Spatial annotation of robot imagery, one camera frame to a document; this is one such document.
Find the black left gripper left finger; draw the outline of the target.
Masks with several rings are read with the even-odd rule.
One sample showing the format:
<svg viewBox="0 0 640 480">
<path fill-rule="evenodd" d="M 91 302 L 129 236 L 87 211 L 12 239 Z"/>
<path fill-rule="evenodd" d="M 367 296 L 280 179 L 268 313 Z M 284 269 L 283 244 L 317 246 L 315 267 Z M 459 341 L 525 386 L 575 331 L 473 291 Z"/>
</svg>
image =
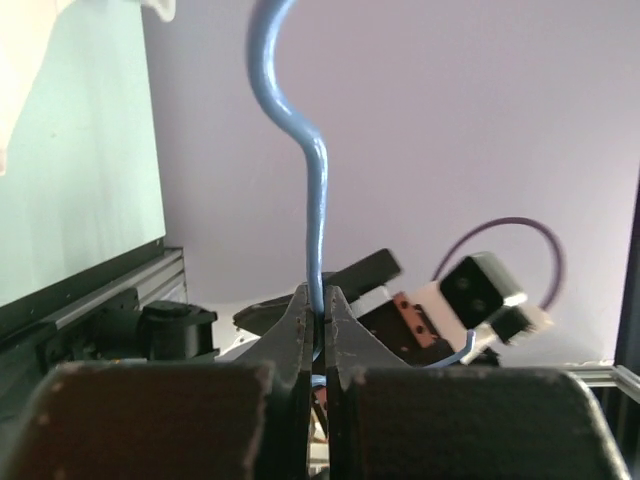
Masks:
<svg viewBox="0 0 640 480">
<path fill-rule="evenodd" d="M 313 317 L 284 316 L 228 362 L 71 362 L 40 383 L 5 479 L 303 479 Z"/>
</svg>

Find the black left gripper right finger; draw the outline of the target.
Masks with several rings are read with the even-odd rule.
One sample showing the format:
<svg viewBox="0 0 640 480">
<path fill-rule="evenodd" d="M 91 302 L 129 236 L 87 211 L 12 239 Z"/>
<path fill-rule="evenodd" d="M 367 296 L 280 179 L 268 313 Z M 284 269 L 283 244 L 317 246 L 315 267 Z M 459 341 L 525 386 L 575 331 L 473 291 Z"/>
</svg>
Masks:
<svg viewBox="0 0 640 480">
<path fill-rule="evenodd" d="M 326 292 L 334 479 L 626 479 L 591 389 L 545 368 L 416 368 Z"/>
</svg>

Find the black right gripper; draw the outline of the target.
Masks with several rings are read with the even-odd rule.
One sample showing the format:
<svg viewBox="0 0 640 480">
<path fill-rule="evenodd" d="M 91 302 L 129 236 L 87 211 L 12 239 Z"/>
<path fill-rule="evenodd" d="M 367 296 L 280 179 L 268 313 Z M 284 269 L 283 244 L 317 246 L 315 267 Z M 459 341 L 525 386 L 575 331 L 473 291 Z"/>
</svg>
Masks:
<svg viewBox="0 0 640 480">
<path fill-rule="evenodd" d="M 430 365 L 460 352 L 465 346 L 468 328 L 479 326 L 500 309 L 495 295 L 488 298 L 442 294 L 363 296 L 401 273 L 395 256 L 383 248 L 339 271 L 324 273 L 323 282 L 325 286 L 340 288 L 352 303 L 360 323 L 412 366 Z"/>
</svg>

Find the blue hanger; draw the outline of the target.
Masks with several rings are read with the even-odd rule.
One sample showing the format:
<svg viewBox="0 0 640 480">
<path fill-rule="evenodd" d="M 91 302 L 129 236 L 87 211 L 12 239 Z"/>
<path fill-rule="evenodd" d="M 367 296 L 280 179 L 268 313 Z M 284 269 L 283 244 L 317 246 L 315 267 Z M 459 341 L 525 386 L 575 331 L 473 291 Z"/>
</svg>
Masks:
<svg viewBox="0 0 640 480">
<path fill-rule="evenodd" d="M 253 94 L 264 113 L 301 148 L 307 168 L 306 281 L 300 285 L 284 316 L 250 349 L 240 363 L 267 363 L 277 372 L 292 367 L 310 371 L 323 360 L 328 380 L 346 370 L 405 367 L 353 315 L 343 292 L 324 286 L 321 274 L 328 194 L 328 153 L 311 121 L 287 100 L 278 85 L 275 53 L 280 28 L 293 4 L 259 1 L 247 31 L 246 66 Z"/>
</svg>

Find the white t shirt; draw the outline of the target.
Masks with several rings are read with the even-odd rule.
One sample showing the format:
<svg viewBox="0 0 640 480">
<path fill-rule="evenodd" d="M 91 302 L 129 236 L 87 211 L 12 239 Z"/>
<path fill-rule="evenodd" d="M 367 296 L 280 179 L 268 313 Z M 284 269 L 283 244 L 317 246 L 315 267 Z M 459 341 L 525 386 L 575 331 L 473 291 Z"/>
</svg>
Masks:
<svg viewBox="0 0 640 480">
<path fill-rule="evenodd" d="M 54 130 L 88 134 L 104 160 L 107 141 L 152 119 L 142 14 L 176 15 L 173 1 L 4 1 L 1 4 L 1 160 L 39 73 L 60 95 Z"/>
</svg>

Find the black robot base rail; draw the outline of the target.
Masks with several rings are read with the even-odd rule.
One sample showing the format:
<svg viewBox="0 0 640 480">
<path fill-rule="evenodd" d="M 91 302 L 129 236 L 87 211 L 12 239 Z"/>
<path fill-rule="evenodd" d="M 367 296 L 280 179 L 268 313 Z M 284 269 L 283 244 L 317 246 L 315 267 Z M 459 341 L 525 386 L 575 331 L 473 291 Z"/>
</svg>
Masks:
<svg viewBox="0 0 640 480">
<path fill-rule="evenodd" d="M 47 374 L 79 361 L 212 360 L 215 312 L 188 301 L 180 248 L 156 241 L 1 309 L 1 427 Z"/>
</svg>

